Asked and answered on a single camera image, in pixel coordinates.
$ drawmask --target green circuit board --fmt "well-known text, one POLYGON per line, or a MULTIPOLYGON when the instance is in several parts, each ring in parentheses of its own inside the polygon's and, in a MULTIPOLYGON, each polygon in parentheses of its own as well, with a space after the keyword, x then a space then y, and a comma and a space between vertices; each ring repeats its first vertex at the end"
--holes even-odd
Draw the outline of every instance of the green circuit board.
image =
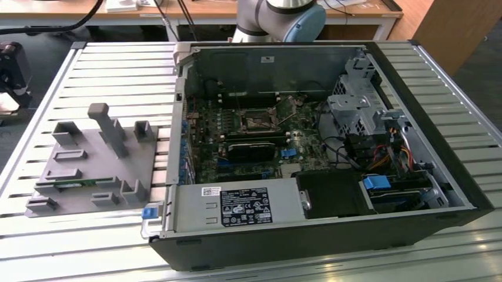
POLYGON ((197 183, 283 178, 283 164, 299 164, 303 171, 330 167, 315 128, 319 102, 303 102, 302 98, 282 95, 274 107, 245 110, 223 109, 214 101, 195 101, 190 106, 189 121, 197 183), (223 136, 247 134, 250 138, 242 143, 251 143, 255 140, 253 133, 262 132, 286 132, 289 135, 289 142, 275 147, 274 158, 265 162, 229 164, 223 136), (295 149, 295 155, 282 157, 281 151, 290 149, 295 149))

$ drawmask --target barcode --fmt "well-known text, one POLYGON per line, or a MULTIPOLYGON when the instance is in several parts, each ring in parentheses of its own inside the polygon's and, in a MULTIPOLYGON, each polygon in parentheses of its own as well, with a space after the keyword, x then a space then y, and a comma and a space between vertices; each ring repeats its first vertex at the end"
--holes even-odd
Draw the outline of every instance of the barcode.
POLYGON ((203 196, 219 196, 221 191, 221 187, 203 187, 203 196))

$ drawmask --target blue latch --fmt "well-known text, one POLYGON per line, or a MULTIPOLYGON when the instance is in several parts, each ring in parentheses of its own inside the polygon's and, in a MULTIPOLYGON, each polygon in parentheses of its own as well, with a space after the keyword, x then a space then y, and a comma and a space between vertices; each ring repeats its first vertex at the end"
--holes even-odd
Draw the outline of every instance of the blue latch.
POLYGON ((281 151, 281 157, 293 157, 295 155, 297 155, 297 149, 295 148, 281 151))
POLYGON ((159 217, 159 209, 157 207, 146 207, 142 211, 143 219, 157 219, 159 217))
POLYGON ((391 188, 391 184, 385 175, 371 175, 362 182, 367 190, 391 188))

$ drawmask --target sticker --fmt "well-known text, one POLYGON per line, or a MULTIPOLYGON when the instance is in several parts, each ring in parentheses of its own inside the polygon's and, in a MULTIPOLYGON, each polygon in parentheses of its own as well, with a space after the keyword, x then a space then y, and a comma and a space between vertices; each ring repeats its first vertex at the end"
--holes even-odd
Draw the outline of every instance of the sticker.
POLYGON ((203 197, 205 196, 218 196, 221 195, 221 187, 203 187, 203 197))
POLYGON ((274 63, 274 61, 275 61, 275 57, 273 56, 262 57, 262 63, 274 63))
POLYGON ((273 223, 273 212, 266 187, 218 192, 222 203, 222 224, 225 227, 273 223))

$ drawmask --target metal table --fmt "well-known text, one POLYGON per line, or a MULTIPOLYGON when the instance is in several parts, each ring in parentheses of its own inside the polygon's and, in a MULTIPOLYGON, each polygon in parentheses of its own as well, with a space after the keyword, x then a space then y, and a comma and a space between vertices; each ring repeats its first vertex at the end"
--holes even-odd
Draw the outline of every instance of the metal table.
POLYGON ((98 128, 87 106, 110 104, 123 126, 161 126, 152 201, 163 197, 173 48, 159 43, 90 43, 72 49, 0 176, 0 280, 84 281, 454 281, 502 275, 502 136, 420 46, 379 43, 497 210, 414 246, 310 259, 175 272, 140 237, 140 210, 30 219, 24 205, 62 120, 98 128))

